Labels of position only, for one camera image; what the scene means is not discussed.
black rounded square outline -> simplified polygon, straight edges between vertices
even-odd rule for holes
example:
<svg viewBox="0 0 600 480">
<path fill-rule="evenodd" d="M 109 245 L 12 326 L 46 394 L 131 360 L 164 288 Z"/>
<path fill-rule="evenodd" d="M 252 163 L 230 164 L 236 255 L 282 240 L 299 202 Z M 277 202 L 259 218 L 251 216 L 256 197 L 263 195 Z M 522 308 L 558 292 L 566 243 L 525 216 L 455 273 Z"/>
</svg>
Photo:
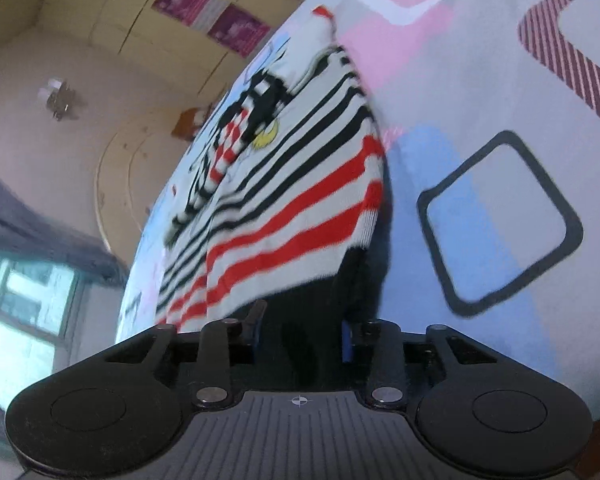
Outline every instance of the black rounded square outline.
<svg viewBox="0 0 600 480">
<path fill-rule="evenodd" d="M 501 287 L 499 290 L 490 292 L 477 301 L 465 301 L 458 296 L 454 288 L 451 276 L 446 269 L 440 247 L 436 240 L 436 235 L 429 223 L 427 208 L 435 197 L 448 189 L 460 176 L 469 171 L 472 167 L 484 160 L 498 146 L 510 146 L 522 158 L 526 166 L 534 175 L 542 190 L 549 197 L 555 208 L 558 210 L 565 225 L 565 234 L 562 242 L 548 254 L 520 272 L 513 280 Z M 444 178 L 437 186 L 424 190 L 420 193 L 417 200 L 418 216 L 422 233 L 429 247 L 429 253 L 433 262 L 446 302 L 451 310 L 462 317 L 473 317 L 487 310 L 489 307 L 508 300 L 520 290 L 525 288 L 533 280 L 547 272 L 551 267 L 561 262 L 571 253 L 573 253 L 582 243 L 584 238 L 584 229 L 580 218 L 573 207 L 567 202 L 560 190 L 551 180 L 549 174 L 544 170 L 540 162 L 528 149 L 520 137 L 510 130 L 504 130 L 497 134 L 493 139 L 487 142 L 477 152 L 464 161 L 455 171 Z"/>
</svg>

silver rivet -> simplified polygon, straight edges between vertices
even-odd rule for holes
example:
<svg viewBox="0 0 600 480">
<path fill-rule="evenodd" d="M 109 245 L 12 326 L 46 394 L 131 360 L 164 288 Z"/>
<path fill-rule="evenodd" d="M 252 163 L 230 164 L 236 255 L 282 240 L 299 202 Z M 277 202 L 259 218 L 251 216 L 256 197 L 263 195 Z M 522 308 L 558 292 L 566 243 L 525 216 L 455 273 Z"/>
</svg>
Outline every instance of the silver rivet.
<svg viewBox="0 0 600 480">
<path fill-rule="evenodd" d="M 218 388 L 217 386 L 208 386 L 198 390 L 196 397 L 201 402 L 211 404 L 212 402 L 220 402 L 226 399 L 226 390 Z"/>
<path fill-rule="evenodd" d="M 402 398 L 402 392 L 398 388 L 382 386 L 373 390 L 371 396 L 378 402 L 398 402 Z"/>
</svg>

circular cover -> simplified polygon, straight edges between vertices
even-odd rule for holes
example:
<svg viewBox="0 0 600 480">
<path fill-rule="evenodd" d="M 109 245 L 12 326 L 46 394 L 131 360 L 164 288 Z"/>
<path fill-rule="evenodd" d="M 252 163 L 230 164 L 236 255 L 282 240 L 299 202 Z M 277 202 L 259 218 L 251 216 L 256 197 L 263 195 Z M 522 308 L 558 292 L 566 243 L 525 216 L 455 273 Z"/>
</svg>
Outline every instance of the circular cover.
<svg viewBox="0 0 600 480">
<path fill-rule="evenodd" d="M 135 469 L 164 450 L 182 419 L 176 395 L 154 379 L 115 375 L 20 393 L 5 421 L 16 452 L 40 472 L 80 478 Z"/>
<path fill-rule="evenodd" d="M 592 429 L 584 402 L 555 381 L 489 366 L 472 365 L 422 399 L 416 421 L 424 438 L 476 472 L 531 476 L 573 461 Z"/>
</svg>

window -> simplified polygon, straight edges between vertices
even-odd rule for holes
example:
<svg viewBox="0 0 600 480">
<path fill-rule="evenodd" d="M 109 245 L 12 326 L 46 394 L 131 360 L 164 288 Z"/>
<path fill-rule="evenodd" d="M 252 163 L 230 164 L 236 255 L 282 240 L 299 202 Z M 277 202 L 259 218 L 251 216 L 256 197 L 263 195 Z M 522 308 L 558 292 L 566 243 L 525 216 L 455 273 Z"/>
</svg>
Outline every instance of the window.
<svg viewBox="0 0 600 480">
<path fill-rule="evenodd" d="M 68 365 L 77 277 L 48 262 L 0 256 L 0 408 Z"/>
</svg>

black stripe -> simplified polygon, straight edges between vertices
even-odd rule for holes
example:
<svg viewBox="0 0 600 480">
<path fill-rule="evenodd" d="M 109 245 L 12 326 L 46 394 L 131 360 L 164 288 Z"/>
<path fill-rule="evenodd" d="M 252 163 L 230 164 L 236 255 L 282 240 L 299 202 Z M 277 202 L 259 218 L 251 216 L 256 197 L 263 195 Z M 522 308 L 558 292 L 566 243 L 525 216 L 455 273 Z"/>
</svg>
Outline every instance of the black stripe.
<svg viewBox="0 0 600 480">
<path fill-rule="evenodd" d="M 218 201 L 218 205 L 219 206 L 223 206 L 224 204 L 227 203 L 227 201 L 235 196 L 236 194 L 240 193 L 242 190 L 244 190 L 247 187 L 247 184 L 251 181 L 251 179 L 262 169 L 264 168 L 272 158 L 274 158 L 276 156 L 276 154 L 285 146 L 285 144 L 288 142 L 288 140 L 296 134 L 296 132 L 302 128 L 315 114 L 318 113 L 319 110 L 321 110 L 322 108 L 324 108 L 324 106 L 330 101 L 331 98 L 333 98 L 334 95 L 337 94 L 338 90 L 340 90 L 340 88 L 344 85 L 344 83 L 346 83 L 349 79 L 353 78 L 355 76 L 355 74 L 353 72 L 349 72 L 347 74 L 345 74 L 340 81 L 338 81 L 338 83 L 336 84 L 336 86 L 334 86 L 327 95 L 325 95 L 320 102 L 315 105 L 315 107 L 307 114 L 305 115 L 299 122 L 298 124 L 296 124 L 296 126 L 294 126 L 288 134 L 286 134 L 285 137 L 283 137 L 282 140 L 280 140 L 279 143 L 277 143 L 277 145 L 275 147 L 273 147 L 269 153 L 267 153 L 267 156 L 265 158 L 263 158 L 258 164 L 256 164 L 251 171 L 244 177 L 244 179 L 241 181 L 241 183 L 238 185 L 238 187 L 235 189 L 234 192 L 232 192 L 231 194 L 228 194 L 226 197 L 224 197 L 222 200 Z M 163 275 L 163 283 L 168 280 L 168 274 L 171 273 L 171 271 L 173 270 L 173 268 L 178 264 L 178 260 L 179 258 L 182 256 L 182 254 L 189 248 L 191 247 L 197 240 L 198 238 L 200 238 L 200 236 L 202 236 L 202 233 L 207 229 L 209 222 L 211 222 L 211 220 L 208 220 L 206 222 L 206 224 L 204 225 L 204 227 L 202 229 L 200 229 L 197 234 L 193 235 L 191 240 L 189 241 L 189 243 L 186 245 L 186 247 L 183 248 L 183 250 L 180 252 L 180 254 L 174 258 L 174 261 L 171 265 L 169 265 L 169 267 L 167 267 L 167 269 L 164 271 L 164 275 Z"/>
<path fill-rule="evenodd" d="M 355 87 L 352 87 L 349 89 L 349 91 L 347 92 L 347 95 L 350 94 L 350 97 L 348 99 L 349 101 L 353 98 L 354 95 L 359 94 L 357 92 L 357 90 L 358 89 Z M 330 124 L 332 124 L 333 121 L 337 119 L 337 117 L 334 117 L 333 120 L 330 121 Z M 266 199 L 264 199 L 260 204 L 258 204 L 258 206 L 253 211 L 247 213 L 245 216 L 243 216 L 239 220 L 225 221 L 225 222 L 215 226 L 211 231 L 208 232 L 208 234 L 206 235 L 205 240 L 203 241 L 201 246 L 203 246 L 206 242 L 208 242 L 211 239 L 211 237 L 213 237 L 215 234 L 217 234 L 221 231 L 225 231 L 225 230 L 234 230 L 235 228 L 240 227 L 240 225 L 250 222 L 252 220 L 255 220 L 260 215 L 262 215 L 269 207 L 271 207 L 272 204 L 274 204 L 281 196 L 283 196 L 284 193 L 294 183 L 296 183 L 302 177 L 307 175 L 311 170 L 313 170 L 314 168 L 316 168 L 317 166 L 322 164 L 331 154 L 333 154 L 334 152 L 336 152 L 336 150 L 338 150 L 344 144 L 349 142 L 359 132 L 360 127 L 362 126 L 362 122 L 366 118 L 372 118 L 372 114 L 366 105 L 362 105 L 356 112 L 355 116 L 349 121 L 349 123 L 347 123 L 347 125 L 342 130 L 339 131 L 339 133 L 336 134 L 336 136 L 334 136 L 333 138 L 328 140 L 328 142 L 325 145 L 321 146 L 315 153 L 313 153 L 302 165 L 300 165 L 292 174 L 290 174 L 280 184 L 280 186 L 278 186 L 276 188 L 276 190 L 273 193 L 271 193 L 271 195 L 266 197 Z M 316 126 L 314 126 L 312 128 L 311 133 L 313 135 L 307 134 L 301 140 L 294 143 L 292 145 L 292 147 L 288 150 L 288 152 L 285 153 L 285 155 L 288 155 L 288 158 L 292 158 L 299 150 L 304 148 L 311 140 L 313 140 L 312 138 L 309 138 L 308 140 L 305 141 L 305 139 L 307 139 L 308 137 L 315 138 L 321 132 L 324 131 L 325 127 L 318 128 L 318 126 L 320 126 L 320 124 L 316 124 Z M 272 168 L 269 172 L 267 172 L 267 175 L 265 175 L 263 177 L 263 179 L 258 181 L 256 186 L 254 186 L 252 189 L 250 189 L 250 192 L 248 194 L 250 194 L 251 196 L 245 196 L 243 203 L 241 203 L 240 205 L 237 205 L 237 206 L 236 205 L 227 205 L 227 206 L 225 206 L 224 209 L 229 209 L 229 208 L 240 209 L 241 206 L 243 206 L 245 202 L 248 202 L 248 200 L 250 200 L 253 197 L 253 195 L 255 193 L 257 193 L 260 190 L 260 188 L 262 188 L 278 170 L 279 170 L 279 168 Z M 195 251 L 193 254 L 191 254 L 181 264 L 180 269 L 183 268 L 184 266 L 186 266 L 199 252 L 200 252 L 200 248 L 198 248 L 197 251 Z M 167 295 L 167 297 L 164 300 L 162 300 L 158 304 L 158 311 L 162 310 L 166 307 L 166 305 L 173 299 L 174 295 L 176 294 L 176 292 L 179 290 L 179 288 L 181 286 L 185 285 L 187 282 L 192 280 L 192 278 L 195 276 L 196 272 L 200 268 L 200 265 L 205 261 L 205 259 L 206 259 L 206 253 L 201 254 L 198 261 L 196 262 L 193 270 L 189 274 L 184 276 L 183 278 L 179 279 L 177 284 L 173 287 L 173 290 Z"/>
</svg>

